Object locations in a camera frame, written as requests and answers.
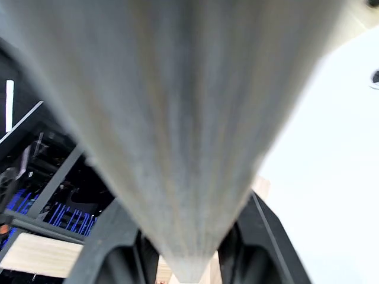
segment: white wall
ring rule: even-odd
[[[323,58],[260,175],[313,281],[379,283],[379,29]]]

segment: orange object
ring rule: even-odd
[[[0,235],[7,234],[9,232],[9,225],[4,224],[0,226]]]

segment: black plastic bracket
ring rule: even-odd
[[[65,284],[154,284],[159,255],[116,200],[101,214]]]
[[[278,217],[253,193],[219,247],[224,284],[310,284]]]

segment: gray wooden beam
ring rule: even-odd
[[[343,5],[1,3],[15,54],[186,283],[243,208]]]

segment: white light strip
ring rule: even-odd
[[[5,132],[11,131],[13,126],[13,90],[14,81],[7,80],[7,98],[5,100]]]

